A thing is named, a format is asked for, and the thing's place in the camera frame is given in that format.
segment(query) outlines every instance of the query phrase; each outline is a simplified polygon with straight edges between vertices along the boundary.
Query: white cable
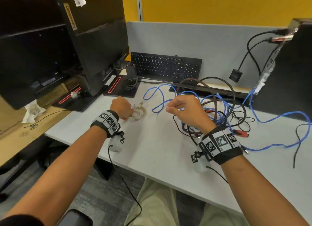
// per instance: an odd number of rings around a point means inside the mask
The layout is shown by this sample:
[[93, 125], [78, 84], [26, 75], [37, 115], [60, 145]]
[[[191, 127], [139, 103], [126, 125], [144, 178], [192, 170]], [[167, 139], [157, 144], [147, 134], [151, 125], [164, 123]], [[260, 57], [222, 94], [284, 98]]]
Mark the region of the white cable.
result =
[[142, 107], [142, 104], [143, 102], [140, 102], [139, 106], [135, 106], [135, 105], [132, 106], [133, 114], [129, 118], [134, 119], [134, 120], [139, 120], [144, 116], [144, 114], [146, 113], [146, 110], [145, 108]]

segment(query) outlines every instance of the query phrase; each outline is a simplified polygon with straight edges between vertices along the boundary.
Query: black adapter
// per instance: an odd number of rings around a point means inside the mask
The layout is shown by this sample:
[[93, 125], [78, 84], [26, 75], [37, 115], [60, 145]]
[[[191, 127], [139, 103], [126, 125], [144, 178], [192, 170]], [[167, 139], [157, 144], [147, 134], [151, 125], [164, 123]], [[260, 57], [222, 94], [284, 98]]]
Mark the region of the black adapter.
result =
[[243, 73], [240, 72], [239, 70], [233, 69], [233, 70], [232, 70], [232, 73], [231, 73], [231, 75], [230, 75], [230, 79], [237, 83], [237, 82], [239, 81], [239, 79], [240, 79], [240, 77], [241, 77], [242, 74], [243, 74]]

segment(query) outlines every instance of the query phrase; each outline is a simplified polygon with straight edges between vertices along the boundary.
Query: keyboard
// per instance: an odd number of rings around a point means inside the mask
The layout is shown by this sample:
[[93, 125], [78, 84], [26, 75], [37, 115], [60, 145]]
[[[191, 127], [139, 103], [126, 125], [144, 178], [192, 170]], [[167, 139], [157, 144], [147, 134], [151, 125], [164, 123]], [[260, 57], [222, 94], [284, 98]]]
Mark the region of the keyboard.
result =
[[137, 75], [150, 79], [180, 82], [199, 77], [202, 59], [131, 52]]

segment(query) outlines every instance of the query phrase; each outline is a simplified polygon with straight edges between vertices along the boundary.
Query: paper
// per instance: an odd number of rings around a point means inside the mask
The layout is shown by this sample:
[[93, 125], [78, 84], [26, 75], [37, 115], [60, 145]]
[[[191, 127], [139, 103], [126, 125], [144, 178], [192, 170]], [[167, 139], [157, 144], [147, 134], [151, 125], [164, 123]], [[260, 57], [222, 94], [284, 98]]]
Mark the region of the paper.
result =
[[85, 4], [87, 4], [87, 2], [85, 0], [74, 0], [76, 3], [76, 6], [83, 6]]
[[35, 122], [35, 118], [45, 112], [44, 108], [41, 108], [37, 104], [37, 99], [35, 99], [33, 102], [27, 104], [25, 106], [26, 108], [26, 114], [22, 120], [22, 123], [33, 123]]

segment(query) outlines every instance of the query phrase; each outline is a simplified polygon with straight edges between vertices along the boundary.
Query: white desk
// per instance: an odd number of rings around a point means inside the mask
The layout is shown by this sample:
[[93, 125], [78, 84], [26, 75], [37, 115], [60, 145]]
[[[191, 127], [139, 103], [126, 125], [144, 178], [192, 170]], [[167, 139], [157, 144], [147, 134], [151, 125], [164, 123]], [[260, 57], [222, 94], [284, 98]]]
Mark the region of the white desk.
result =
[[[131, 104], [139, 104], [146, 90], [155, 85], [141, 84], [135, 98], [128, 98]], [[174, 93], [163, 86], [165, 99]], [[85, 131], [101, 111], [110, 107], [114, 97], [100, 96], [83, 113], [72, 112], [46, 132], [46, 135], [71, 145]], [[112, 161], [123, 168], [149, 177], [176, 190], [194, 196], [205, 202], [230, 211], [241, 212], [228, 184], [213, 171], [196, 173], [190, 155], [196, 150], [189, 137], [182, 135], [173, 121], [172, 115], [163, 110], [154, 114], [151, 109], [162, 102], [159, 91], [148, 101], [144, 101], [147, 114], [139, 121], [120, 121], [125, 132], [127, 147], [120, 153], [111, 153]], [[260, 120], [268, 120], [274, 115], [256, 112]], [[281, 117], [267, 124], [250, 123], [252, 131], [248, 138], [239, 137], [246, 147], [260, 149], [273, 143], [292, 144], [297, 141], [295, 128], [302, 121]], [[302, 137], [306, 126], [299, 129]], [[99, 157], [109, 161], [105, 141]], [[261, 152], [245, 155], [251, 163], [295, 206], [302, 216], [312, 224], [312, 139], [308, 137], [297, 155], [296, 168], [292, 168], [295, 147], [271, 147]], [[222, 173], [220, 166], [212, 167]]]

